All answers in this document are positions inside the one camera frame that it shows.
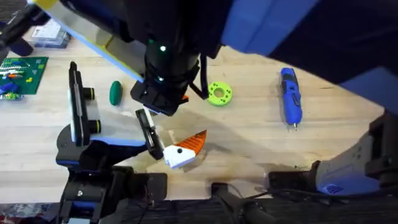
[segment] circuit board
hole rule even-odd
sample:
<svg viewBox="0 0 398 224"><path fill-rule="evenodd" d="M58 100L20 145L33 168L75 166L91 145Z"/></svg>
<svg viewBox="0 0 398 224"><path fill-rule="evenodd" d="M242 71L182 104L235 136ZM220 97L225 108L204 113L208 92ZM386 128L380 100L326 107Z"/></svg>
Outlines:
<svg viewBox="0 0 398 224"><path fill-rule="evenodd" d="M48 57L6 58L0 65L0 73L16 70L22 78L5 78L0 75L0 85L14 82L19 86L17 93L33 95L39 87Z"/></svg>

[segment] wooden surface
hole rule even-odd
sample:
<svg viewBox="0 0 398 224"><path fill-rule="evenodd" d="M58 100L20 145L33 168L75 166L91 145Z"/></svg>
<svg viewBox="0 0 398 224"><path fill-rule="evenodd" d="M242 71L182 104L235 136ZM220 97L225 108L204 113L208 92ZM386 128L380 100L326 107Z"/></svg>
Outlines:
<svg viewBox="0 0 398 224"><path fill-rule="evenodd" d="M77 40L72 39L66 50L37 49L34 55L50 57L37 94L20 102L0 102L0 203L59 201L68 173L55 163L55 143L69 122L65 93L71 60L78 64L84 86L95 88L97 103L107 114L132 121L141 107L129 96L134 80ZM280 102L283 66L223 48L208 62L208 79L229 83L234 91L231 103L211 106L189 90L190 102L173 117L155 117L166 145L207 129L208 139L197 159L171 170L145 152L121 164L138 172L167 173L169 199L208 198L214 181L229 182L251 195L262 190L271 170L306 169L317 159L348 149L382 113L379 106L296 70L303 120L297 132L288 129ZM121 107L109 104L114 80L124 87ZM112 128L134 129L124 122Z"/></svg>

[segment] black cable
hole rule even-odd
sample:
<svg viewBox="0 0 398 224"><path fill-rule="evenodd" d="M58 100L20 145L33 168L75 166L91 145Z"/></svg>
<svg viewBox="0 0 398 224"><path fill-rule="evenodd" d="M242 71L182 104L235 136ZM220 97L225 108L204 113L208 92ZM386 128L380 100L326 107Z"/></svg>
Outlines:
<svg viewBox="0 0 398 224"><path fill-rule="evenodd" d="M133 200L131 200L131 202L135 205L135 206L137 206L137 207L139 207L141 210L143 210L143 209L145 209L144 207L142 207L140 204L138 204L137 202L135 202L135 201L133 201ZM147 210L148 210L148 212L167 212L168 211L168 208L165 208L165 209L158 209L158 208L161 208L162 206L156 206L156 207L153 207L153 208L148 208Z"/></svg>
<svg viewBox="0 0 398 224"><path fill-rule="evenodd" d="M267 194L280 194L280 193L289 193L296 194L305 197L314 197L314 198L322 198L322 199L340 199L340 200L348 200L348 199L362 199L362 198L370 198L370 197L382 197L389 194L398 193L398 186L387 187L385 189L377 190L375 192L365 193L365 194L353 194L353 195L328 195L323 193L316 192L307 192L304 190L296 190L296 189L269 189L267 192L263 192L257 195L246 197L246 199L254 199Z"/></svg>
<svg viewBox="0 0 398 224"><path fill-rule="evenodd" d="M238 222L236 221L235 215L228 209L228 206L223 201L223 199L217 195L215 195L214 198L221 204L221 207L223 208L224 213L228 216L229 222L231 224L238 224Z"/></svg>
<svg viewBox="0 0 398 224"><path fill-rule="evenodd" d="M239 197L244 198L243 195L241 194L241 192L238 190L238 188L236 188L232 184L228 184L228 187L231 187L232 189L234 189L234 191L239 195Z"/></svg>
<svg viewBox="0 0 398 224"><path fill-rule="evenodd" d="M207 84L207 56L200 54L200 85L202 99L209 98L209 89Z"/></svg>
<svg viewBox="0 0 398 224"><path fill-rule="evenodd" d="M259 193L259 194L256 194L256 195L245 197L245 199L255 199L255 198L258 198L258 197L261 197L261 196L264 196L264 195L268 195L268 194L270 194L270 192L263 192L263 193Z"/></svg>
<svg viewBox="0 0 398 224"><path fill-rule="evenodd" d="M141 216L139 217L139 220L138 220L137 224L141 224L142 219L144 218L145 214L148 211L148 208L149 208L149 202L148 202L146 208L142 211Z"/></svg>

